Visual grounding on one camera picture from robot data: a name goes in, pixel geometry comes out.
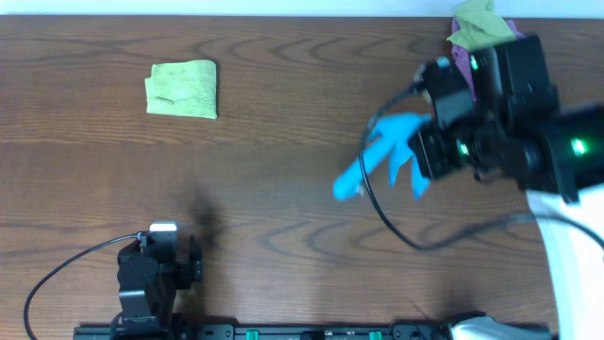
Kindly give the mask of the blue microfiber cloth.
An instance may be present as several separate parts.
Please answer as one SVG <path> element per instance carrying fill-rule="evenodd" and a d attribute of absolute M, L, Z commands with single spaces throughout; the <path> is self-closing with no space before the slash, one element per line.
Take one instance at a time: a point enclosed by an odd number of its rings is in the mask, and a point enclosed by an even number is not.
<path fill-rule="evenodd" d="M 366 173 L 370 174 L 380 163 L 389 159 L 389 185 L 394 187 L 399 168 L 411 161 L 411 188 L 414 198 L 419 200 L 428 189 L 430 180 L 421 174 L 417 157 L 408 146 L 408 140 L 414 132 L 430 121 L 428 114 L 411 112 L 379 119 L 368 138 L 372 143 L 363 151 Z M 361 182 L 360 161 L 355 159 L 334 181 L 334 198 L 345 201 L 356 196 Z"/>

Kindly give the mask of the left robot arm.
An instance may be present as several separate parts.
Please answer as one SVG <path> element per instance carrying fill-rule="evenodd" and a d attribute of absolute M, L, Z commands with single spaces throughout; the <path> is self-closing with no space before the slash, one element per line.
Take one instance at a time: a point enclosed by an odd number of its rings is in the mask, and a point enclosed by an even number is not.
<path fill-rule="evenodd" d="M 203 252 L 191 236 L 189 255 L 177 257 L 173 231 L 141 232 L 117 257 L 122 311 L 109 326 L 111 339 L 191 339 L 193 332 L 174 312 L 176 292 L 203 278 Z"/>

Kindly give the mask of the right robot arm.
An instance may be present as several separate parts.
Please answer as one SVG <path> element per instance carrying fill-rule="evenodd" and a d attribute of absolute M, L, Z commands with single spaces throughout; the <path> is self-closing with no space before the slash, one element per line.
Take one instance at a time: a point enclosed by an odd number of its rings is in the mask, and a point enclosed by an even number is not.
<path fill-rule="evenodd" d="M 603 108 L 563 108 L 536 36 L 422 65 L 413 88 L 434 114 L 408 141 L 420 185 L 463 168 L 497 171 L 528 200 L 538 224 L 562 339 L 603 335 Z"/>

